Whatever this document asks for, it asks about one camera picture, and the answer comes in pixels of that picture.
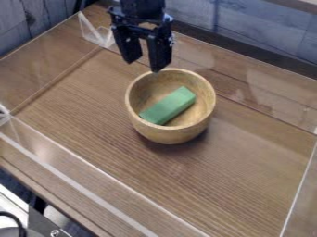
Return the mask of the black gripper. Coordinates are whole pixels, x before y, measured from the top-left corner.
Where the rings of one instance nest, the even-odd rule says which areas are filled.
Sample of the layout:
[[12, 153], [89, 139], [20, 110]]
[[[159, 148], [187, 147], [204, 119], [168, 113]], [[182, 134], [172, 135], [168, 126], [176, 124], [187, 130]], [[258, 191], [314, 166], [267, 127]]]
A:
[[164, 0], [119, 0], [108, 8], [115, 43], [127, 64], [142, 57], [138, 36], [147, 36], [150, 68], [164, 69], [172, 61], [174, 18], [164, 12]]

